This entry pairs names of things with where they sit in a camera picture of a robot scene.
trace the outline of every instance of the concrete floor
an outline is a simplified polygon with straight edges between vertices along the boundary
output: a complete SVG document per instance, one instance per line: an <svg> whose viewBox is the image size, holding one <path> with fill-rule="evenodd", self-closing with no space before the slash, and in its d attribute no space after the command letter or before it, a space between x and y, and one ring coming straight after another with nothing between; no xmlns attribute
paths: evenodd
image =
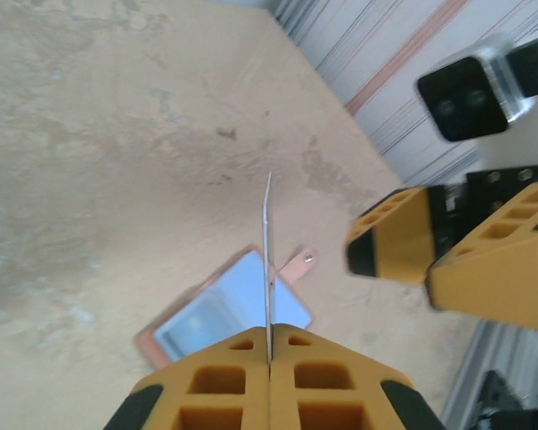
<svg viewBox="0 0 538 430"><path fill-rule="evenodd" d="M265 12L0 1L0 428L100 428L150 368L133 336L260 243L320 253L312 330L406 372L439 410L474 320L357 279L350 219L399 186Z"/></svg>

